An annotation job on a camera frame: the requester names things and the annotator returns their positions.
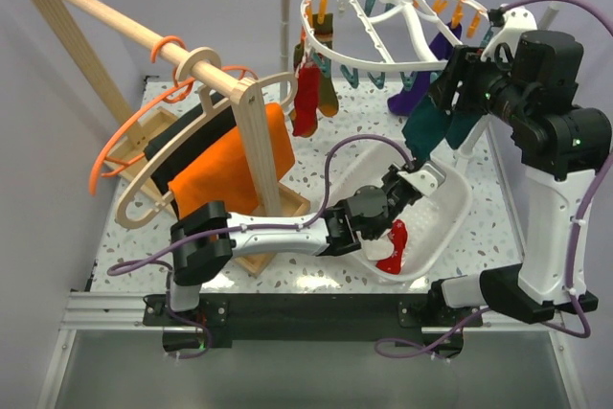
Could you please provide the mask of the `white sock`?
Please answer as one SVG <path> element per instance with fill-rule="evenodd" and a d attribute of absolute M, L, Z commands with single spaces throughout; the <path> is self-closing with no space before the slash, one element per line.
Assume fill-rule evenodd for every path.
<path fill-rule="evenodd" d="M 368 261 L 381 261 L 391 257 L 395 251 L 394 244 L 387 235 L 380 239 L 361 241 L 361 249 Z"/>

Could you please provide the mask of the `dark green sock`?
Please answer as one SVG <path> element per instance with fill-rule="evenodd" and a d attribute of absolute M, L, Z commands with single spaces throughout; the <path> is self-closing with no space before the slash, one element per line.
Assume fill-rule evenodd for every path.
<path fill-rule="evenodd" d="M 445 134 L 448 145 L 457 150 L 481 118 L 482 115 L 477 113 L 455 112 Z"/>
<path fill-rule="evenodd" d="M 417 163 L 430 159 L 431 152 L 445 137 L 451 124 L 451 115 L 440 110 L 429 95 L 425 95 L 402 129 L 405 146 Z"/>

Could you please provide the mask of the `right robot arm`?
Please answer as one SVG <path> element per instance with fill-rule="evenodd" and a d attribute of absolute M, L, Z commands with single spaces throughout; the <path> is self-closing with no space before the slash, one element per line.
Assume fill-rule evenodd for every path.
<path fill-rule="evenodd" d="M 521 263 L 483 271 L 468 289 L 441 283 L 426 305 L 429 319 L 449 325 L 477 302 L 526 324 L 556 312 L 598 306 L 587 290 L 583 260 L 591 200 L 610 167 L 612 125 L 597 108 L 573 103 L 583 46 L 564 32 L 522 33 L 493 57 L 483 48 L 454 48 L 429 95 L 439 109 L 490 115 L 511 128 L 529 181 L 529 224 Z"/>

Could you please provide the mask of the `red santa sock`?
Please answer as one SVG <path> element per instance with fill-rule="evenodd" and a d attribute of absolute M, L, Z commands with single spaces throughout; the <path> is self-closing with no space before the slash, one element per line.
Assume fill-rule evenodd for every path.
<path fill-rule="evenodd" d="M 298 92 L 294 99 L 292 134 L 309 137 L 317 128 L 320 71 L 315 64 L 306 64 L 298 73 Z"/>
<path fill-rule="evenodd" d="M 403 220 L 396 219 L 390 232 L 387 234 L 387 239 L 392 243 L 391 255 L 376 263 L 376 268 L 382 272 L 398 275 L 402 267 L 402 258 L 407 242 L 409 240 L 408 230 Z"/>

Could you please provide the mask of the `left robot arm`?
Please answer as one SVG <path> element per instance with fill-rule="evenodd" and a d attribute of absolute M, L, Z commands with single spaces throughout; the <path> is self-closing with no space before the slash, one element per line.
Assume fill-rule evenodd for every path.
<path fill-rule="evenodd" d="M 344 256 L 394 229 L 408 206 L 427 196 L 425 175 L 389 167 L 380 186 L 366 185 L 323 213 L 264 217 L 230 213 L 207 203 L 170 228 L 173 274 L 164 311 L 177 325 L 197 316 L 201 286 L 232 259 L 268 253 Z"/>

